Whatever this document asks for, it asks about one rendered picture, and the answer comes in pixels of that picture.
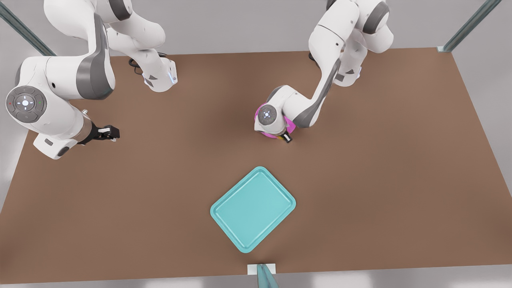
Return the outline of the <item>teal rectangular tray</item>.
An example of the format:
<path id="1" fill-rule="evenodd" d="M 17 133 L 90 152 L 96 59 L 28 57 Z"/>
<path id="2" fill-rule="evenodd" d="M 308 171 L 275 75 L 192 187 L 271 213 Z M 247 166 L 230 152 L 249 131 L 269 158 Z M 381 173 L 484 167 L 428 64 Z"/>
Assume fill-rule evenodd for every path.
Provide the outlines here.
<path id="1" fill-rule="evenodd" d="M 288 190 L 257 166 L 212 204 L 210 215 L 240 252 L 250 253 L 295 208 Z"/>

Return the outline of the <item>pink plate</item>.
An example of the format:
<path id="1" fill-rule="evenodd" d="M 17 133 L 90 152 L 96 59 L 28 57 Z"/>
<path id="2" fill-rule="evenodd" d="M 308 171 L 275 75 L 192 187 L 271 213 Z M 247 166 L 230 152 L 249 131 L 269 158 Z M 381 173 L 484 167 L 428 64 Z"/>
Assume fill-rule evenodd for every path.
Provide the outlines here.
<path id="1" fill-rule="evenodd" d="M 256 110 L 256 113 L 254 115 L 254 120 L 256 120 L 258 118 L 258 112 L 260 111 L 260 109 L 262 108 L 262 106 L 264 106 L 266 103 L 263 103 L 257 110 Z M 296 128 L 296 125 L 293 123 L 292 120 L 290 120 L 289 118 L 287 118 L 286 116 L 284 117 L 285 121 L 286 121 L 286 124 L 287 124 L 287 131 L 289 134 L 291 134 L 294 129 Z M 269 137 L 269 138 L 273 138 L 273 139 L 277 139 L 276 136 L 272 135 L 272 134 L 269 134 L 269 133 L 265 133 L 265 132 L 261 132 L 261 134 L 263 134 L 264 136 L 266 137 Z"/>

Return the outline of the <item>silver frame post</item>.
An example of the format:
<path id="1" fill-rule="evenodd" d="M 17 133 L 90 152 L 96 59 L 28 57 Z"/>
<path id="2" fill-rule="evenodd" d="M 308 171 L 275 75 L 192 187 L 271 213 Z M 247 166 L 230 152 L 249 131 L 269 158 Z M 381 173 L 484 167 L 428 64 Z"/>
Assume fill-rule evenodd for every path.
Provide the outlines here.
<path id="1" fill-rule="evenodd" d="M 0 2 L 0 18 L 41 55 L 56 56 L 56 54 L 2 2 Z"/>
<path id="2" fill-rule="evenodd" d="M 280 288 L 274 275 L 276 264 L 248 264 L 247 275 L 257 275 L 258 288 Z"/>
<path id="3" fill-rule="evenodd" d="M 479 9 L 464 25 L 444 44 L 436 47 L 437 52 L 451 53 L 483 20 L 496 8 L 502 0 L 485 0 Z"/>

